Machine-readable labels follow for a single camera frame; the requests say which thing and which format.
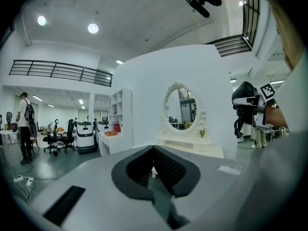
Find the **shoe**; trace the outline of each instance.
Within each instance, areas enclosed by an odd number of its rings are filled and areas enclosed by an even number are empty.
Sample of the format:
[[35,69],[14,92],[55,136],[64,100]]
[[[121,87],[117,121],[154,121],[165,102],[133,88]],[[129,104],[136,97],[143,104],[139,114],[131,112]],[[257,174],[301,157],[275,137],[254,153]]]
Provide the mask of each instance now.
[[21,164],[26,164],[28,160],[26,158],[23,158],[23,160],[20,162]]

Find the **oval mirror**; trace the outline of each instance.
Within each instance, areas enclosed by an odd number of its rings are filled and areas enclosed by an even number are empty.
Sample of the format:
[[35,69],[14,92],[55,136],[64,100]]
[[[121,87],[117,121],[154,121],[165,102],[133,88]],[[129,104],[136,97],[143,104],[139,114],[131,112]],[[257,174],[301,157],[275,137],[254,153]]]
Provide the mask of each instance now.
[[197,115],[193,94],[184,88],[174,90],[167,99],[165,113],[175,129],[188,129]]

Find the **pants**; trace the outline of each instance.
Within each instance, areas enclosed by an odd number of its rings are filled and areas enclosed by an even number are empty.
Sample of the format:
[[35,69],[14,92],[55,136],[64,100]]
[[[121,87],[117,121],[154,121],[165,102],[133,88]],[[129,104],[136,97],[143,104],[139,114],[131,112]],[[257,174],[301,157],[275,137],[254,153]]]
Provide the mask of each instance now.
[[265,132],[263,130],[255,128],[255,141],[257,148],[266,146]]
[[31,133],[29,127],[19,127],[19,141],[20,141],[20,149],[24,158],[31,156]]

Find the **gray floor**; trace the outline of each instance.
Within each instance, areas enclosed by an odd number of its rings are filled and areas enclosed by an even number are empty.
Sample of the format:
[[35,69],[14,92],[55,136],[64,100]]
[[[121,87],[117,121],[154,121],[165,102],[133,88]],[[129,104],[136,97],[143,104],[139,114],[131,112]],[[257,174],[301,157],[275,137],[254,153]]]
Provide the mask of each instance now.
[[[42,141],[42,138],[43,136],[38,138],[40,150],[36,146],[34,147],[35,153],[33,154],[33,162],[26,165],[21,165],[20,161],[22,160],[22,155],[20,147],[15,145],[10,147],[9,153],[6,154],[6,163],[2,163],[1,169],[7,182],[10,182],[13,179],[13,176],[20,173],[23,176],[35,178],[29,189],[22,187],[26,185],[27,179],[20,182],[22,186],[17,184],[16,187],[16,184],[13,182],[8,183],[12,193],[19,196],[23,200],[26,200],[25,196],[28,196],[31,189],[33,189],[31,193],[31,200],[33,200],[38,193],[40,193],[49,184],[52,184],[52,182],[57,178],[67,174],[83,162],[101,156],[98,151],[90,154],[78,154],[76,151],[68,149],[65,154],[62,149],[56,157],[53,154],[49,154],[47,150],[46,153],[43,152],[43,148],[47,147],[47,144]],[[253,145],[253,141],[250,139],[245,139],[242,143],[239,143],[236,159],[249,162],[250,154],[253,151],[251,145]],[[170,193],[166,190],[159,178],[154,180],[150,177],[149,188],[153,190],[155,194],[155,208],[164,219],[167,218],[171,198]]]
[[9,152],[6,153],[5,163],[1,163],[1,171],[7,182],[10,182],[13,179],[13,176],[20,173],[22,173],[21,175],[23,176],[35,178],[30,189],[25,187],[28,179],[24,179],[20,182],[24,187],[19,184],[16,187],[16,183],[14,184],[13,182],[8,183],[8,186],[12,190],[12,194],[17,195],[23,200],[26,200],[25,195],[27,196],[31,189],[33,189],[31,193],[31,200],[33,200],[38,193],[49,184],[52,184],[54,179],[51,178],[55,178],[56,180],[76,168],[78,165],[101,156],[99,151],[89,154],[79,154],[77,151],[68,149],[65,154],[64,149],[62,149],[56,157],[53,154],[49,154],[48,150],[44,153],[43,148],[47,147],[47,144],[42,141],[42,137],[38,138],[38,143],[40,150],[34,146],[32,162],[21,165],[20,161],[22,160],[22,154],[20,147],[19,145],[14,145],[10,147]]

